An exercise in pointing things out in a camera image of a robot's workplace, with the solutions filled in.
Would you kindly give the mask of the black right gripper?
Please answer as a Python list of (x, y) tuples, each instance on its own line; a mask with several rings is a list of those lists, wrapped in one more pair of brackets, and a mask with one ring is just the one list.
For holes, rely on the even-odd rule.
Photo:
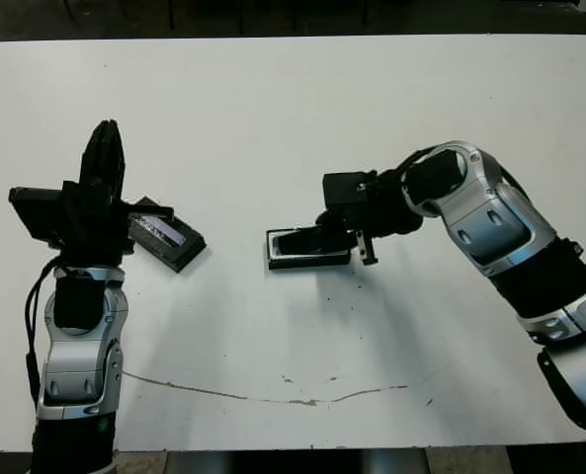
[(342, 215), (326, 209), (315, 220), (316, 226), (328, 230), (346, 226), (353, 231), (327, 234), (321, 245), (324, 253), (346, 252), (358, 246), (362, 263), (370, 266), (377, 263), (374, 238), (405, 235), (421, 227), (421, 215), (408, 206), (396, 170), (357, 172), (348, 192)]

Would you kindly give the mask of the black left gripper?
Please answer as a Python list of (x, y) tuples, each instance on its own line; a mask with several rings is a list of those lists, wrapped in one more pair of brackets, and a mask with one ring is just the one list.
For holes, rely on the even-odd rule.
[(70, 267), (117, 267), (133, 253), (129, 237), (135, 217), (172, 219), (174, 208), (157, 204), (130, 203), (122, 199), (126, 161), (118, 123), (110, 120), (112, 177), (108, 184), (106, 153), (109, 122), (102, 120), (93, 130), (82, 154), (81, 183), (65, 181), (58, 203), (60, 256)]

